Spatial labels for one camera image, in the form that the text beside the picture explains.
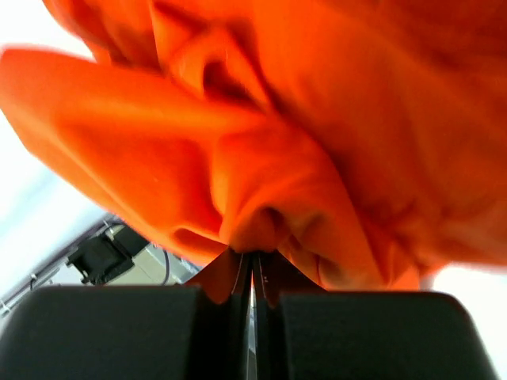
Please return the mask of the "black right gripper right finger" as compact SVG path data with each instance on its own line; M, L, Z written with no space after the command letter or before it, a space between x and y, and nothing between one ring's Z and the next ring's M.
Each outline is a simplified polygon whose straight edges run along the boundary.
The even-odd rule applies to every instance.
M420 291L326 291L278 253L252 258L260 379L494 379L462 304Z

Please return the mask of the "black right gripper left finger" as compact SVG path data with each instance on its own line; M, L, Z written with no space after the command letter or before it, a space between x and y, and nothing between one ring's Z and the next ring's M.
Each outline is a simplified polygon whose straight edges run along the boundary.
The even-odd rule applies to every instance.
M173 286L44 287L1 339L4 379L242 379L250 259Z

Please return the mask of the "orange t shirt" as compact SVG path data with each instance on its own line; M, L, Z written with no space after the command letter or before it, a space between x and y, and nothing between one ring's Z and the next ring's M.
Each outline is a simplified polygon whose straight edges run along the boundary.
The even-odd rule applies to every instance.
M330 289L506 263L503 1L48 1L93 61L1 56L33 155L198 264Z

